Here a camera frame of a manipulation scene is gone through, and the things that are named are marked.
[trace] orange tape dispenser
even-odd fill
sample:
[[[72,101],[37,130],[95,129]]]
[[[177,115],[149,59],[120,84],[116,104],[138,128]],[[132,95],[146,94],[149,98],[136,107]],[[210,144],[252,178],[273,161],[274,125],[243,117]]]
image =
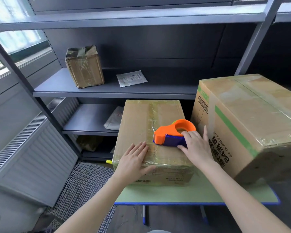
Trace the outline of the orange tape dispenser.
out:
[[[187,147],[183,135],[179,133],[183,131],[196,131],[196,128],[190,121],[179,119],[171,125],[159,127],[153,134],[153,142],[157,145],[174,147],[183,145]]]

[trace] cardboard box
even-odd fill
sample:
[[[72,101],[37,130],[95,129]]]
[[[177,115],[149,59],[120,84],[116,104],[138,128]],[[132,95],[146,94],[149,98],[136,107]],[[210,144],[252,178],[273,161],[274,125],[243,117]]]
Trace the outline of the cardboard box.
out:
[[[291,177],[291,92],[259,75],[201,80],[191,121],[239,183]]]
[[[148,152],[142,166],[156,165],[156,169],[141,177],[136,183],[150,185],[184,185],[193,176],[194,166],[177,147],[153,143],[153,133],[160,126],[184,119],[179,101],[127,100],[112,164],[116,169],[128,147],[147,141]]]
[[[105,83],[96,46],[69,48],[65,62],[78,88]]]

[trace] green tape stripe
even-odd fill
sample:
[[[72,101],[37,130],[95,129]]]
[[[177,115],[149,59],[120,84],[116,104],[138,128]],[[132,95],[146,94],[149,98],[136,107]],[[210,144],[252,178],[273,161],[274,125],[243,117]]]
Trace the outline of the green tape stripe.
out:
[[[222,121],[229,128],[229,130],[234,134],[234,136],[240,141],[240,143],[249,151],[249,153],[253,157],[256,157],[258,155],[258,152],[252,147],[252,145],[248,142],[248,140],[237,130],[237,128],[224,115],[224,113],[222,113],[222,111],[217,106],[214,107],[214,111],[222,119]]]
[[[198,85],[197,91],[204,97],[204,99],[209,103],[209,96],[202,90],[202,88]]]

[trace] radiator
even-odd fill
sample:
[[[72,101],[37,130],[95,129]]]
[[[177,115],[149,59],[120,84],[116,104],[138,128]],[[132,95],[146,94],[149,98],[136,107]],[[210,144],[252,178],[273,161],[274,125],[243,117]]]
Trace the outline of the radiator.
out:
[[[78,105],[76,98],[55,98],[48,108],[64,125]],[[53,207],[77,160],[54,126],[39,113],[0,151],[0,189]]]

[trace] dark floor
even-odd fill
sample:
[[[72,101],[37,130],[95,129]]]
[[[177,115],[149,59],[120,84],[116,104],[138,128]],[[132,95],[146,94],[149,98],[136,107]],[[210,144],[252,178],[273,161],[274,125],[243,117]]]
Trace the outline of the dark floor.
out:
[[[291,179],[270,186],[280,205],[268,208],[291,228]],[[202,221],[198,206],[150,206],[149,227],[142,224],[141,206],[117,206],[107,233],[145,233],[165,230],[172,233],[241,232],[225,206],[206,206],[209,225]]]

